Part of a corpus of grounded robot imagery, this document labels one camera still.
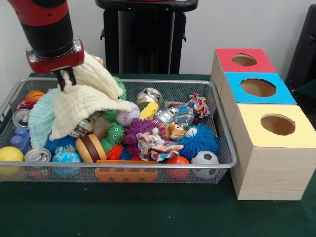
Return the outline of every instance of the baseball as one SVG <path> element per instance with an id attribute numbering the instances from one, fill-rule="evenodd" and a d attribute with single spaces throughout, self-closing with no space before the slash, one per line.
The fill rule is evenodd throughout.
<path id="1" fill-rule="evenodd" d="M 136 104 L 129 102 L 130 111 L 117 111 L 115 114 L 115 121 L 123 127 L 130 127 L 134 118 L 140 118 L 140 110 Z"/>

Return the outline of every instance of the circular hole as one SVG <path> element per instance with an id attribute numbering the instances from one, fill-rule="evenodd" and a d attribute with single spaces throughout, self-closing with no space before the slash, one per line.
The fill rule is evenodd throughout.
<path id="1" fill-rule="evenodd" d="M 259 97 L 269 97 L 273 96 L 277 88 L 266 80 L 259 78 L 248 78 L 241 82 L 241 87 L 250 95 L 255 95 Z"/>
<path id="2" fill-rule="evenodd" d="M 237 65 L 249 67 L 257 64 L 257 60 L 254 57 L 246 54 L 237 54 L 232 58 L 233 63 Z"/>
<path id="3" fill-rule="evenodd" d="M 295 131 L 295 122 L 279 114 L 262 116 L 261 125 L 269 132 L 281 136 L 292 134 Z"/>

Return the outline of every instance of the blue globe ball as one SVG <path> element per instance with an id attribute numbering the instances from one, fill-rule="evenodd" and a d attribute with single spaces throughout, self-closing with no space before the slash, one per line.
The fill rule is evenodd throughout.
<path id="1" fill-rule="evenodd" d="M 81 157 L 78 152 L 75 151 L 61 151 L 57 153 L 52 162 L 72 162 L 72 163 L 80 163 Z M 54 167 L 54 172 L 61 178 L 69 178 L 74 177 L 78 174 L 80 168 L 79 167 Z"/>

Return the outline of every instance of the cream towel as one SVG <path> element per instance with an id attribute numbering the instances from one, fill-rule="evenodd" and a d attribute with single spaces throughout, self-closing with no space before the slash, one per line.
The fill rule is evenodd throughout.
<path id="1" fill-rule="evenodd" d="M 117 99 L 116 95 L 118 94 L 115 94 L 112 90 L 108 90 L 107 93 L 113 92 L 111 94 L 115 94 L 115 100 L 109 98 L 107 94 L 102 93 L 100 90 L 87 85 L 77 84 L 71 86 L 68 73 L 63 75 L 65 87 L 64 91 L 58 93 L 55 98 L 54 113 L 56 119 L 53 124 L 52 134 L 49 137 L 50 140 L 67 136 L 73 129 L 75 129 L 80 121 L 89 117 L 95 111 L 130 110 L 130 103 Z M 91 78 L 91 76 L 87 74 L 86 80 L 89 80 L 89 78 Z"/>
<path id="2" fill-rule="evenodd" d="M 123 94 L 112 75 L 95 58 L 84 52 L 84 63 L 73 67 L 78 85 L 88 85 L 108 95 L 111 99 L 118 99 Z M 61 71 L 65 78 L 68 74 Z"/>

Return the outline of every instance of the white wall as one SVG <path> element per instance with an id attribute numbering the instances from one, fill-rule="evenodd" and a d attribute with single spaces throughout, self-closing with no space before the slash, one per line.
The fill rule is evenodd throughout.
<path id="1" fill-rule="evenodd" d="M 217 47 L 262 48 L 276 70 L 286 77 L 307 9 L 313 0 L 200 0 L 187 13 L 180 73 L 209 74 Z M 85 49 L 104 57 L 103 10 L 93 0 L 68 0 L 75 36 Z M 28 46 L 11 6 L 0 0 L 0 101 L 30 68 L 24 51 Z"/>

